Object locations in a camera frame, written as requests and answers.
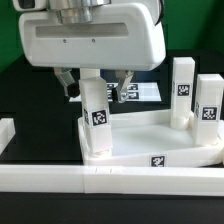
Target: white block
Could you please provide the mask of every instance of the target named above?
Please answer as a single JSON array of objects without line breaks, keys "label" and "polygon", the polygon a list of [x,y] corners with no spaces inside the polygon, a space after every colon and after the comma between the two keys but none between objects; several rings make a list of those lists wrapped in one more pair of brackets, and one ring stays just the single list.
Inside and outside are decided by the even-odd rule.
[{"label": "white block", "polygon": [[123,168],[124,194],[224,196],[223,169]]},{"label": "white block", "polygon": [[122,167],[87,167],[85,193],[122,194]]},{"label": "white block", "polygon": [[217,143],[223,87],[224,81],[218,74],[198,76],[193,122],[195,145]]},{"label": "white block", "polygon": [[80,79],[88,79],[100,76],[100,69],[80,68]]},{"label": "white block", "polygon": [[84,193],[81,166],[0,165],[1,192]]},{"label": "white block", "polygon": [[9,144],[15,135],[15,127],[13,119],[0,120],[0,154],[5,147]]},{"label": "white block", "polygon": [[96,77],[81,79],[79,83],[90,152],[108,152],[113,146],[106,81]]},{"label": "white block", "polygon": [[195,61],[192,58],[174,58],[171,95],[171,127],[187,129],[191,113]]}]

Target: white plastic part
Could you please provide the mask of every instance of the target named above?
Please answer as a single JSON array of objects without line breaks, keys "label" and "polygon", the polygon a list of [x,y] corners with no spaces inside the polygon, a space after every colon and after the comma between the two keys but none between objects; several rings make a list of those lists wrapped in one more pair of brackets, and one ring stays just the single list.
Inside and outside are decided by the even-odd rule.
[{"label": "white plastic part", "polygon": [[[86,142],[83,119],[78,121],[83,161],[88,166],[199,167],[223,161],[224,139],[216,145],[195,147],[192,129],[170,127],[170,110],[111,115],[113,152],[95,158]],[[220,122],[220,136],[224,123]]]},{"label": "white plastic part", "polygon": [[46,8],[47,0],[35,0],[35,8],[33,9],[22,9],[19,5],[19,0],[12,0],[14,8],[19,12],[27,11],[39,11]]},{"label": "white plastic part", "polygon": [[86,144],[93,156],[110,154],[113,144],[106,81],[101,77],[87,78],[81,79],[79,85]]},{"label": "white plastic part", "polygon": [[83,167],[0,165],[0,191],[84,193]]},{"label": "white plastic part", "polygon": [[93,7],[93,22],[70,26],[59,24],[55,12],[24,13],[25,55],[34,66],[151,70],[164,60],[165,44],[144,3]]},{"label": "white plastic part", "polygon": [[100,76],[100,69],[80,68],[80,79],[88,79]]},{"label": "white plastic part", "polygon": [[224,170],[1,165],[0,192],[224,196]]},{"label": "white plastic part", "polygon": [[188,128],[191,114],[195,61],[189,57],[173,60],[173,89],[171,94],[171,127]]},{"label": "white plastic part", "polygon": [[217,144],[223,87],[224,80],[218,74],[198,76],[193,123],[196,146]]},{"label": "white plastic part", "polygon": [[15,135],[15,127],[13,119],[0,120],[0,154],[2,154],[5,147],[9,144]]}]

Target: white platform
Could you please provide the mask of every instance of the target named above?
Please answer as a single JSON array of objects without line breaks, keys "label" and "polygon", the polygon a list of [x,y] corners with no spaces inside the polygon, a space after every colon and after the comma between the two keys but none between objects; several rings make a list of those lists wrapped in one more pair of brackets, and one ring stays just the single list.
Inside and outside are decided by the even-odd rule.
[{"label": "white platform", "polygon": [[170,128],[170,110],[111,115],[113,150],[108,157],[92,157],[86,144],[82,118],[78,121],[83,161],[93,166],[200,167],[223,161],[224,124],[220,121],[216,145],[194,147],[192,130]]}]

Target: white pillar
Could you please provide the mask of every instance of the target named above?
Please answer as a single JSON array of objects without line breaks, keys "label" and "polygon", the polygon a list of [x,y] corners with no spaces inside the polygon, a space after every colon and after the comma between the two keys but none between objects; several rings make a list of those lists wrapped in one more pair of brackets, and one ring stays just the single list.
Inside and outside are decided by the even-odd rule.
[{"label": "white pillar", "polygon": [[96,74],[93,72],[79,81],[85,134],[92,156],[108,156],[113,145],[107,86]]},{"label": "white pillar", "polygon": [[192,58],[174,58],[171,95],[171,127],[188,128],[191,114],[195,61]]},{"label": "white pillar", "polygon": [[193,122],[196,146],[217,143],[223,87],[224,80],[218,74],[198,76]]}]

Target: black table surface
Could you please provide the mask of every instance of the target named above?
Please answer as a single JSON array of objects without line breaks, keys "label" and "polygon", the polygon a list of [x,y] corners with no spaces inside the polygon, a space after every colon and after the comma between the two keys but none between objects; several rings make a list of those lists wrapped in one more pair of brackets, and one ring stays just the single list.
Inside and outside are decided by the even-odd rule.
[{"label": "black table surface", "polygon": [[[170,108],[173,57],[195,60],[195,84],[197,74],[224,75],[221,53],[168,51],[161,66],[136,72],[133,79],[157,82],[162,102],[110,103],[110,112]],[[102,77],[114,82],[113,73],[102,71]],[[73,76],[78,79],[79,71],[73,70]],[[69,103],[64,97],[51,68],[34,68],[20,57],[0,74],[0,118],[14,118],[16,128],[0,164],[82,164],[77,131],[81,111],[79,102]],[[0,224],[217,223],[223,221],[223,211],[223,197],[0,193]]]}]

